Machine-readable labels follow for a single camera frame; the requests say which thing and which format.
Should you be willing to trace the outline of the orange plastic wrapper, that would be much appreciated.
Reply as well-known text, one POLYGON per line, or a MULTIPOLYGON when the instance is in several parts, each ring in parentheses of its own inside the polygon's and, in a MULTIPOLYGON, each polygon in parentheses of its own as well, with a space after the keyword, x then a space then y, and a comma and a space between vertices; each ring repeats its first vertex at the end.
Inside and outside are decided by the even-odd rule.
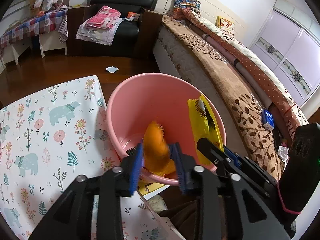
POLYGON ((166 177, 176 172, 170 159, 169 146, 164 138, 164 128, 157 122, 149 123, 143 137, 144 167, 157 176, 166 177))

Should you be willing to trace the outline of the yellow book under table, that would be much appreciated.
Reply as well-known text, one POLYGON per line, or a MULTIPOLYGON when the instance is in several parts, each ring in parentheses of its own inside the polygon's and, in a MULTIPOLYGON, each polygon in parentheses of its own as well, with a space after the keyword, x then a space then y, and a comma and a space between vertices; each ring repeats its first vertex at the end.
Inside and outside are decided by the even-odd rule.
POLYGON ((164 185, 160 183, 147 183, 146 181, 142 180, 138 182, 138 191, 141 195, 144 196, 146 200, 149 200, 155 195, 160 194, 169 187, 169 185, 164 185))

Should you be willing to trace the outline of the blue tissue pack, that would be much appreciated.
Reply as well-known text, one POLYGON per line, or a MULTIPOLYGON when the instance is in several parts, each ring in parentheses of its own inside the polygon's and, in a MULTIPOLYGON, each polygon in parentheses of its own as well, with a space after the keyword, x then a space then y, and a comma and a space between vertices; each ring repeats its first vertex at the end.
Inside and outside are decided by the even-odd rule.
POLYGON ((261 118, 262 118, 262 124, 263 127, 268 130, 268 131, 272 131, 274 130, 274 120, 273 120, 273 116, 272 114, 264 109, 261 112, 261 118))

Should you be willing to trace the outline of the pink plastic bucket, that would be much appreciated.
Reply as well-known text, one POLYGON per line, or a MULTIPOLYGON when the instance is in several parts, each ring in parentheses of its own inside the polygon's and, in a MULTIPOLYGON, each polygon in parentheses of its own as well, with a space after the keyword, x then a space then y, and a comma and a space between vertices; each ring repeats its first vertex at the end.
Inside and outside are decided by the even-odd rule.
POLYGON ((201 94, 186 81, 162 73, 139 74, 120 83, 106 110, 107 132, 119 158, 127 157, 152 121, 163 126, 167 143, 178 142, 184 154, 197 158, 187 101, 201 94))

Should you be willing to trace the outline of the orange rolled quilt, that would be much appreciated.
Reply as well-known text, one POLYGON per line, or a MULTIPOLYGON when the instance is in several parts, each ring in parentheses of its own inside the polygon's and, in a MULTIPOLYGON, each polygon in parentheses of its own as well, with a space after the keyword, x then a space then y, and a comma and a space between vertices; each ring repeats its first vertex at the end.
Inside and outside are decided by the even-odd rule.
POLYGON ((218 44, 230 52, 246 68, 253 79, 263 89, 282 115, 289 135, 294 138, 299 126, 307 125, 305 115, 294 101, 289 91, 276 75, 250 49, 231 35, 225 33, 209 20, 190 9, 182 10, 184 16, 200 28, 218 44))

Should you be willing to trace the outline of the white paper scrap on floor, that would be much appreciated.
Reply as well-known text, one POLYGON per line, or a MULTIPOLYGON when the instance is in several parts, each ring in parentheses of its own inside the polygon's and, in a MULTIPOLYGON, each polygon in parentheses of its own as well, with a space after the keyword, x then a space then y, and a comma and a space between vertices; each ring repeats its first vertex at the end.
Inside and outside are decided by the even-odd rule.
POLYGON ((118 68, 118 67, 115 67, 115 66, 109 66, 109 67, 107 67, 105 70, 106 70, 107 72, 113 74, 113 73, 117 72, 117 71, 119 70, 119 68, 118 68))

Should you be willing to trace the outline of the floral bear tablecloth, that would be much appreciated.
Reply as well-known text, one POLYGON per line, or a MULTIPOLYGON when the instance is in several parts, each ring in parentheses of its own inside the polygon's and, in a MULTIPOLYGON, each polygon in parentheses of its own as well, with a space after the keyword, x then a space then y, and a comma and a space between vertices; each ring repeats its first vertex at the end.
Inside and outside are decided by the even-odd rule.
POLYGON ((80 174, 118 166, 97 76, 40 90, 1 109, 1 215, 28 239, 80 174))

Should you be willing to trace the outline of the bed with brown blanket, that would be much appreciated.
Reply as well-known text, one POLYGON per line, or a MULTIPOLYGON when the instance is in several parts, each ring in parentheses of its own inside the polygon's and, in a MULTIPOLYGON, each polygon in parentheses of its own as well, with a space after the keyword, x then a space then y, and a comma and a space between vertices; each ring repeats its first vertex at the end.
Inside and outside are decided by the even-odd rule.
POLYGON ((284 138, 292 140, 280 111, 235 56, 188 19, 172 18, 173 2, 157 0, 155 6, 163 15, 153 49, 160 71, 198 88, 217 109, 225 144, 279 179, 285 164, 261 112, 270 109, 284 138))

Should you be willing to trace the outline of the white folded cloth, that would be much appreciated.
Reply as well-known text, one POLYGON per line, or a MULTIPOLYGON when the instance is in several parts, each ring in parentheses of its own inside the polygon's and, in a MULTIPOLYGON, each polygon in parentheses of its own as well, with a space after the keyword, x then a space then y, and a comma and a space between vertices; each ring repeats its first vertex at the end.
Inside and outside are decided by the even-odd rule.
POLYGON ((117 20, 111 29, 88 29, 85 27, 86 20, 82 25, 80 25, 75 39, 111 46, 116 31, 124 20, 125 18, 117 20))

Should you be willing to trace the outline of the lilac wardrobe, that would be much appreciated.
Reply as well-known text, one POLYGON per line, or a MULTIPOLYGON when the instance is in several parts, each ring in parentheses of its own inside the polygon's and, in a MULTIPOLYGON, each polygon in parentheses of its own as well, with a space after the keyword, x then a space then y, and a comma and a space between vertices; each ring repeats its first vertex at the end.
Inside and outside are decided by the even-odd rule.
POLYGON ((277 0, 251 50, 302 106, 319 86, 319 23, 277 0))

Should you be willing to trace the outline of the yellow floral pillow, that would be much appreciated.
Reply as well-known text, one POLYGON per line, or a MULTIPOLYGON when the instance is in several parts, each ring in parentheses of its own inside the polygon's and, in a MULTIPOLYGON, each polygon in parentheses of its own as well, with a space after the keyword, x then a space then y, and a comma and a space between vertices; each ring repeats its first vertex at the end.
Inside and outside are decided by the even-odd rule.
POLYGON ((235 25, 233 22, 227 20, 224 17, 217 16, 216 18, 216 26, 220 28, 224 33, 235 37, 235 25))

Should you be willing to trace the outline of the pink folded clothes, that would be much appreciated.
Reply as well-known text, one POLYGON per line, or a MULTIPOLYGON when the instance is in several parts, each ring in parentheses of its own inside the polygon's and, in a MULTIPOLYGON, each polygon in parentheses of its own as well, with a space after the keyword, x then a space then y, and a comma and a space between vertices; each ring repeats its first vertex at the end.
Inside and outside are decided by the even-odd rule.
POLYGON ((111 29, 121 17, 121 13, 108 6, 103 6, 96 15, 89 18, 85 27, 88 29, 111 29))

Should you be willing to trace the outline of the colourful patterned pillow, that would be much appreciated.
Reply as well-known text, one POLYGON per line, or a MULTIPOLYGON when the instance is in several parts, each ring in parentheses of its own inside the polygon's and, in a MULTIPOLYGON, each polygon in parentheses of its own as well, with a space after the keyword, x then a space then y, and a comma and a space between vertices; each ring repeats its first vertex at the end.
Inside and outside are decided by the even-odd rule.
POLYGON ((172 18, 175 20, 185 19, 184 11, 194 11, 200 14, 201 2, 198 0, 174 0, 174 10, 172 18))

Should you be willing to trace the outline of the plaid covered side table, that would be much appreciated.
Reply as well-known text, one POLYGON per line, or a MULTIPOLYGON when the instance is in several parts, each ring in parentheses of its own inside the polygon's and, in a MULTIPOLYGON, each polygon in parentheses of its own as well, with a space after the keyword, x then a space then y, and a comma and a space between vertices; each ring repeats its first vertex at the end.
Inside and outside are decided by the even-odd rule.
POLYGON ((33 36, 39 38, 41 56, 44 56, 45 51, 55 49, 64 49, 66 53, 67 10, 47 12, 5 32, 1 36, 1 63, 6 64, 3 54, 5 48, 9 48, 11 58, 8 62, 15 61, 18 64, 18 57, 31 46, 29 39, 33 36))

